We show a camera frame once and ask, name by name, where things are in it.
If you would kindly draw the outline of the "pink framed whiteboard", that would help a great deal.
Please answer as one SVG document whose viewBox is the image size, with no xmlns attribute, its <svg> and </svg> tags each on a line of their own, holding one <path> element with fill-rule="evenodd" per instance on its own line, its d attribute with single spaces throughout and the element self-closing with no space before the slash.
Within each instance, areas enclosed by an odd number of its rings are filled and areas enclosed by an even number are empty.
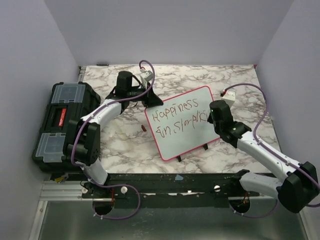
<svg viewBox="0 0 320 240">
<path fill-rule="evenodd" d="M 204 85 L 144 110 L 155 144 L 163 161 L 169 161 L 219 139 L 207 122 L 212 91 Z"/>
</svg>

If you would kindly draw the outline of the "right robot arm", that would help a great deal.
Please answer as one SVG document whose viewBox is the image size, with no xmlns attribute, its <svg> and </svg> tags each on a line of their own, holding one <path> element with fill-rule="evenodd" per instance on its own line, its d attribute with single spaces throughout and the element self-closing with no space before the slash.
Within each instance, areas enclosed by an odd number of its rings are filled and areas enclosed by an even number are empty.
<svg viewBox="0 0 320 240">
<path fill-rule="evenodd" d="M 250 127 L 233 119 L 231 109 L 224 100 L 209 104 L 208 122 L 220 138 L 266 167 L 273 177 L 241 170 L 230 183 L 230 191 L 241 196 L 256 192 L 272 197 L 288 211 L 299 213 L 320 194 L 317 170 L 310 162 L 300 163 L 259 138 Z"/>
</svg>

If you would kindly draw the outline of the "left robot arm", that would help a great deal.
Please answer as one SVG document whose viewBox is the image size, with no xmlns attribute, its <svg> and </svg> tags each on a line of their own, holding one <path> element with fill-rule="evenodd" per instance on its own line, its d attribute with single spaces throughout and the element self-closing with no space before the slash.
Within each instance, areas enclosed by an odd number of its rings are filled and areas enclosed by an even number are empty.
<svg viewBox="0 0 320 240">
<path fill-rule="evenodd" d="M 68 123 L 63 154 L 70 158 L 72 165 L 81 168 L 90 182 L 95 183 L 93 191 L 101 198 L 107 197 L 111 191 L 111 185 L 106 182 L 108 173 L 99 160 L 101 130 L 121 115 L 131 102 L 141 102 L 145 108 L 164 104 L 153 91 L 155 73 L 142 67 L 139 77 L 138 85 L 133 86 L 132 80 L 137 77 L 129 71 L 120 71 L 116 86 L 103 103 L 79 120 L 72 119 Z"/>
</svg>

